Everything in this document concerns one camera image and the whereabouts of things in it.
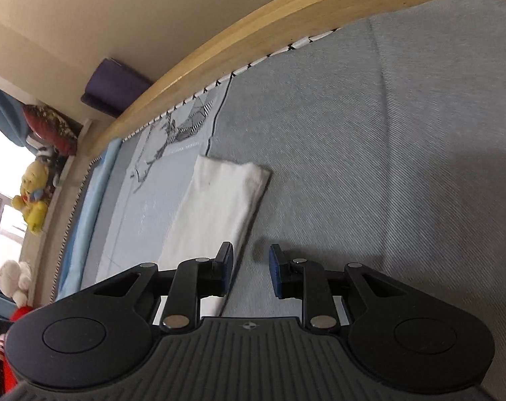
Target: curtain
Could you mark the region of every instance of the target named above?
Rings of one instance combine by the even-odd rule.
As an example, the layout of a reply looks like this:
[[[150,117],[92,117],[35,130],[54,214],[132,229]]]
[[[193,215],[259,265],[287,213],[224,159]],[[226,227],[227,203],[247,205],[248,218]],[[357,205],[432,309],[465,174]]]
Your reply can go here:
[[[31,130],[22,113],[22,103],[0,90],[0,131],[17,146],[24,146],[32,153],[36,149],[26,142]]]

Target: white towel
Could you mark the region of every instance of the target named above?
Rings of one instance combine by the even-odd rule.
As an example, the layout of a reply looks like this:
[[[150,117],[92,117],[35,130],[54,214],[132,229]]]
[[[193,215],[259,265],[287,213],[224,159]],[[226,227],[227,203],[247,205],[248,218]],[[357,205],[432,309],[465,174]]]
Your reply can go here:
[[[175,269],[182,261],[214,258],[230,241],[234,258],[270,173],[252,163],[234,164],[199,156],[188,190],[169,229],[158,268]],[[218,315],[223,298],[201,300],[201,316]],[[157,317],[161,315],[160,305]]]

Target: wooden headboard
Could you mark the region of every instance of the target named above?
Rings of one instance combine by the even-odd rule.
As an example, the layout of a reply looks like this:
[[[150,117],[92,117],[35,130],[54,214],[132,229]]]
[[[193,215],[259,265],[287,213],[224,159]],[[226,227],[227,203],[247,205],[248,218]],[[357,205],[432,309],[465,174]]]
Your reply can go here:
[[[98,156],[209,83],[291,44],[356,19],[430,0],[274,0],[225,29],[161,77],[89,147]]]

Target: patterned red pillow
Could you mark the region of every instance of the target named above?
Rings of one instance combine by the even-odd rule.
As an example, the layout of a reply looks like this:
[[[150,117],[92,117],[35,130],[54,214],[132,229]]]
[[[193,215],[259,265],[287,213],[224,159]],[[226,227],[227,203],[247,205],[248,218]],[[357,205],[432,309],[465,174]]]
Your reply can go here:
[[[22,111],[32,131],[51,143],[61,155],[76,154],[76,135],[56,110],[48,105],[24,105]]]

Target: red cushion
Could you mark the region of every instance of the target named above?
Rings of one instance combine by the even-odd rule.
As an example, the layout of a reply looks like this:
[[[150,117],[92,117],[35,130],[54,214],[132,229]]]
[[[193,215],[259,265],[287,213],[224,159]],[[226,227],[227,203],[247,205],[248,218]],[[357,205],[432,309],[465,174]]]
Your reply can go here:
[[[30,306],[24,306],[17,309],[10,318],[10,321],[17,321],[22,316],[26,315],[31,310],[34,310]],[[4,358],[4,393],[6,394],[8,391],[12,390],[15,386],[17,386],[17,379],[13,375],[13,372],[8,365],[8,360],[6,357]]]
[[[57,148],[61,155],[76,154],[76,135],[53,108],[47,105],[24,105],[22,112],[30,129]]]

